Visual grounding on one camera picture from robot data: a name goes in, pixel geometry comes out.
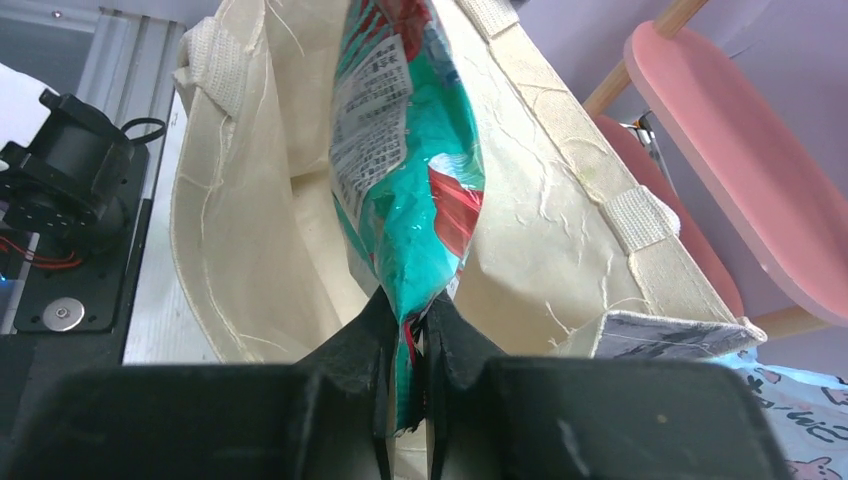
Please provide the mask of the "green candy packet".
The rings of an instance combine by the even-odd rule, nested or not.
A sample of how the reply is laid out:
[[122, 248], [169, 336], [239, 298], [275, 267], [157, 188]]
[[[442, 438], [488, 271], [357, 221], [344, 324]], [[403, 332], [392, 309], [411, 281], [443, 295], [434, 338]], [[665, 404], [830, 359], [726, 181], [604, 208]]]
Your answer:
[[423, 318], [464, 269], [485, 189], [471, 102], [431, 2], [350, 4], [332, 113], [336, 211], [397, 323], [389, 427], [400, 434], [423, 416]]

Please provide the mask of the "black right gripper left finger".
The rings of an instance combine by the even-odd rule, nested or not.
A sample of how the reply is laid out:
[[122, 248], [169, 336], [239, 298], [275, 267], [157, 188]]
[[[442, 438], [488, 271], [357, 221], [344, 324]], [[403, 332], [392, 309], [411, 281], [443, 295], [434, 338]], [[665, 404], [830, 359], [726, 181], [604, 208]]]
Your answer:
[[293, 364], [126, 366], [60, 381], [5, 479], [388, 479], [386, 294]]

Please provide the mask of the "beige canvas tote bag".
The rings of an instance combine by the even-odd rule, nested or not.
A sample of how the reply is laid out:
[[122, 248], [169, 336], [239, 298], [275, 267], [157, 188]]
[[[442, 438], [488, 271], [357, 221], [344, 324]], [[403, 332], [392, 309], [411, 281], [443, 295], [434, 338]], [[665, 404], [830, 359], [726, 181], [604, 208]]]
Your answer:
[[[344, 1], [225, 1], [181, 39], [189, 118], [171, 202], [188, 302], [226, 362], [296, 361], [367, 301], [333, 209]], [[479, 118], [487, 185], [454, 298], [510, 354], [709, 358], [733, 313], [506, 1], [435, 5]]]

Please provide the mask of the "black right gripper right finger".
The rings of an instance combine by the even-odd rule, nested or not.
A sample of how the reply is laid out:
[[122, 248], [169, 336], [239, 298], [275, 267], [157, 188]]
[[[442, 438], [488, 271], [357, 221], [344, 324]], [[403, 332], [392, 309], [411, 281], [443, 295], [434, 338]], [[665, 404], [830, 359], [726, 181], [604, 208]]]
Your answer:
[[439, 296], [425, 320], [433, 479], [785, 479], [730, 370], [509, 356]]

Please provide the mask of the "light blue plastic grocery bag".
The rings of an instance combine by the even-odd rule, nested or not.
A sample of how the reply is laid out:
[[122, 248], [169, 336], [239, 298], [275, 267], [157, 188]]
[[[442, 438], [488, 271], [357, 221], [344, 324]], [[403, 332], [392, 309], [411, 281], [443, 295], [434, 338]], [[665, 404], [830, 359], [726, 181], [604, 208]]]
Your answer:
[[714, 360], [733, 370], [759, 402], [796, 479], [847, 477], [847, 382], [837, 376], [766, 365], [754, 349]]

